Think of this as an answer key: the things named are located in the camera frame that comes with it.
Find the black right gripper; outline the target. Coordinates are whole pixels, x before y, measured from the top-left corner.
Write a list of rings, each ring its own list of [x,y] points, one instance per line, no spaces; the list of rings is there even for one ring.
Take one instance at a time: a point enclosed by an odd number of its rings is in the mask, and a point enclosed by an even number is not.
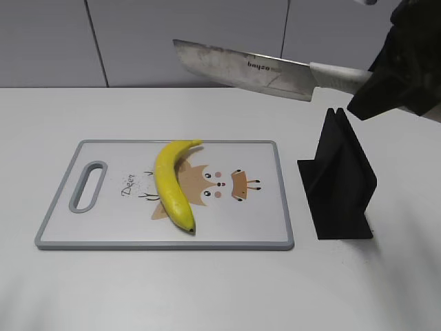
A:
[[[440,2],[401,1],[371,65],[367,82],[347,110],[364,121],[394,108],[440,120]]]

